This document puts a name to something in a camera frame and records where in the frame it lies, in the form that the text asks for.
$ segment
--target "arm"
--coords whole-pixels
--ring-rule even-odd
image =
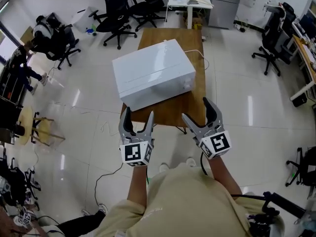
[[[140,204],[145,208],[147,206],[146,170],[147,166],[133,169],[132,181],[127,196],[127,200]]]
[[[208,163],[212,169],[214,179],[221,183],[230,194],[242,194],[240,187],[231,176],[221,157],[208,160]]]
[[[35,228],[38,231],[40,237],[47,237],[48,236],[47,233],[43,230],[43,228],[41,228],[39,226],[37,221],[33,221],[32,226],[33,226],[33,228]]]

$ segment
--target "black cable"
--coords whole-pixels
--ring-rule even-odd
[[[115,174],[116,172],[118,172],[121,168],[123,167],[123,162],[122,162],[122,165],[120,166],[120,168],[118,168],[116,171],[114,171],[113,173],[110,173],[110,174],[105,174],[105,175],[102,175],[98,178],[98,180],[95,182],[95,187],[94,187],[94,198],[95,198],[95,202],[97,203],[97,205],[99,206],[99,203],[98,203],[98,200],[97,200],[97,185],[98,185],[98,181],[104,177],[104,176],[110,176],[110,175],[113,175]]]
[[[232,197],[241,197],[241,198],[252,198],[252,199],[257,199],[257,200],[262,200],[262,201],[265,201],[266,198],[265,197],[262,197],[262,196],[253,196],[253,195],[231,195]]]
[[[44,217],[50,218],[53,221],[55,221],[58,225],[60,225],[56,220],[54,220],[52,217],[49,217],[49,216],[41,216],[41,217],[37,218],[36,220],[38,221],[39,219],[44,218]]]
[[[147,180],[147,184],[149,184],[148,175],[147,175],[147,169],[148,169],[148,166],[147,166],[147,168],[146,168],[146,180]]]
[[[203,155],[204,155],[204,153],[202,152],[202,154],[201,154],[201,158],[200,158],[201,168],[202,168],[202,170],[203,170],[204,174],[208,176],[208,174],[206,173],[206,170],[205,170],[205,168],[204,168],[204,166],[203,166],[203,162],[202,162]]]

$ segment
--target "wooden table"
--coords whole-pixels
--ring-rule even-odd
[[[203,54],[202,35],[200,30],[178,28],[145,28],[138,50],[158,44],[164,40],[176,39],[184,51],[197,49]],[[195,86],[190,92],[172,97],[132,112],[135,122],[146,122],[151,111],[155,113],[155,124],[186,127],[181,114],[189,114],[199,125],[205,125],[205,71],[204,59],[199,52],[186,53],[196,70]]]
[[[301,54],[302,59],[305,62],[305,66],[307,67],[307,70],[310,73],[312,80],[308,84],[306,84],[303,88],[301,88],[298,92],[296,92],[293,96],[291,96],[290,97],[291,101],[293,101],[295,98],[305,93],[308,89],[310,89],[312,86],[316,84],[316,72],[311,66],[311,61],[308,58],[308,55],[305,49],[303,48],[303,44],[301,40],[297,36],[293,35],[293,42],[295,43],[298,52]]]

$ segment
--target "wire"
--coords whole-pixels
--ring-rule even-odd
[[[204,155],[204,153],[202,152],[201,158],[200,158],[201,168],[202,168],[204,174],[205,174],[206,176],[208,176],[208,174],[207,174],[207,172],[206,172],[206,170],[205,170],[205,168],[204,168],[204,166],[203,166],[203,161],[202,161],[203,155]]]
[[[95,182],[95,187],[94,187],[94,198],[95,198],[95,202],[97,203],[97,205],[99,206],[99,203],[98,203],[98,200],[97,200],[97,185],[98,185],[98,181],[104,177],[104,176],[110,176],[110,175],[114,175],[116,172],[118,172],[121,168],[123,167],[123,162],[122,162],[122,165],[116,170],[114,171],[113,173],[110,173],[110,174],[105,174],[105,175],[102,175],[98,178],[98,180]]]
[[[37,218],[36,220],[38,221],[39,219],[44,218],[44,217],[50,218],[53,221],[55,221],[58,225],[60,225],[56,220],[54,220],[52,217],[49,217],[49,216],[41,216],[41,217]]]
[[[208,67],[209,67],[209,61],[203,56],[203,54],[202,54],[200,51],[198,51],[197,49],[193,49],[193,50],[185,51],[185,53],[187,53],[187,52],[192,52],[192,51],[197,51],[197,52],[199,52],[200,55],[203,57],[203,59],[204,59],[205,61],[207,61],[207,67],[206,67],[206,69],[204,69],[204,70],[207,70]]]
[[[146,168],[146,180],[147,180],[147,184],[149,184],[148,175],[147,175],[147,169],[148,169],[148,166]]]
[[[101,131],[101,132],[104,132],[104,126],[105,126],[106,124],[108,124],[108,129],[109,129],[109,135],[110,135],[110,136],[114,136],[114,135],[116,135],[116,134],[119,133],[119,131],[117,131],[116,133],[111,134],[111,131],[110,131],[110,124],[109,124],[108,122],[105,122],[105,123],[101,126],[101,128],[100,128],[100,131]]]

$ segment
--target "sneaker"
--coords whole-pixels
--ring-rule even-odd
[[[99,211],[102,211],[105,215],[109,212],[108,208],[102,203],[99,204]]]
[[[187,159],[186,164],[188,167],[196,167],[197,166],[196,161],[191,157]]]
[[[35,90],[36,90],[36,88],[38,87],[38,85],[37,84],[35,84],[34,85],[34,87],[33,87],[33,89],[32,89],[32,91],[30,92],[32,95],[34,95],[34,93],[35,93]]]
[[[47,83],[47,73],[44,73],[42,76],[41,76],[41,80],[39,81],[41,84],[43,84],[43,86],[45,86],[45,84]]]
[[[87,211],[87,210],[85,210],[85,209],[82,209],[81,210],[81,213],[83,214],[83,216],[90,216],[91,214]]]
[[[169,170],[169,166],[166,163],[162,163],[159,167],[159,173]]]

